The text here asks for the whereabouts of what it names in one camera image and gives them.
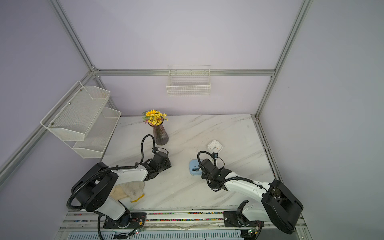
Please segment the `blue alarm clock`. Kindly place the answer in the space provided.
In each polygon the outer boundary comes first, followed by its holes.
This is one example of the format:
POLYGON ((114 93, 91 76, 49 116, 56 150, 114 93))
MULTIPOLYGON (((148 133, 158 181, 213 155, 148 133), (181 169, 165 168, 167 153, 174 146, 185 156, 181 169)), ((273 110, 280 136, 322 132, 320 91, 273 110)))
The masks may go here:
POLYGON ((189 162, 189 171, 192 176, 200 176, 202 174, 202 170, 197 159, 189 162))

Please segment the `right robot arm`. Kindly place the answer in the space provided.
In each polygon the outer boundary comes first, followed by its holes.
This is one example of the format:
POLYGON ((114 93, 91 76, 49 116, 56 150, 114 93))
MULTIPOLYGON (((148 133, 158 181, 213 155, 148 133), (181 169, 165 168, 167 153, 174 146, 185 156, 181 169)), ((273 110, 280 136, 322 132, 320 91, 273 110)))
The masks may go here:
POLYGON ((294 233, 304 206, 284 183, 279 180, 258 182, 225 167, 218 168, 216 158, 207 151, 198 152, 197 160, 202 170, 202 179, 212 191, 236 192, 260 202, 264 207, 246 207, 249 201, 243 201, 235 211, 224 212, 227 227, 257 227, 257 230, 246 233, 248 239, 256 239, 265 222, 272 223, 285 234, 294 233))

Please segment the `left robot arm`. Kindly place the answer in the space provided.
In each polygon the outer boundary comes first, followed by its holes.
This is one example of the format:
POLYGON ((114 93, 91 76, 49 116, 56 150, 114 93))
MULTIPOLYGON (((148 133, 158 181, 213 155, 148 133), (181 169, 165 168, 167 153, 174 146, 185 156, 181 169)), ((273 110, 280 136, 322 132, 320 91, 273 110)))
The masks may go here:
POLYGON ((94 165, 72 187, 67 208, 69 210, 84 209, 115 221, 129 219, 130 211, 110 194, 117 185, 149 181, 171 168, 168 150, 159 151, 155 147, 153 154, 153 158, 133 166, 109 167, 104 163, 94 165))

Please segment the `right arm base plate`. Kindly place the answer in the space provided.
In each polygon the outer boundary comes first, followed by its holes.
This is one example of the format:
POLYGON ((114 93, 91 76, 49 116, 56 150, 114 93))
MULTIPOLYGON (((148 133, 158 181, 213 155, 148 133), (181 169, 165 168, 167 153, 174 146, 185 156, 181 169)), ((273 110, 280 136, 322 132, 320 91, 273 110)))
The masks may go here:
POLYGON ((264 227, 263 221, 250 221, 241 211, 224 211, 224 224, 226 228, 229 227, 264 227))

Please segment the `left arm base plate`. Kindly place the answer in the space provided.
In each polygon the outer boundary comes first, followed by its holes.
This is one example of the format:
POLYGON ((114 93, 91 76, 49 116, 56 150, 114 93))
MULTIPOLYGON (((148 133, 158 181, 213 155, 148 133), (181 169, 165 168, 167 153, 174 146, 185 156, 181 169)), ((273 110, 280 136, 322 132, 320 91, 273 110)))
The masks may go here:
POLYGON ((104 229, 136 229, 141 228, 146 221, 147 213, 130 212, 130 215, 124 214, 119 220, 113 220, 106 217, 104 229))

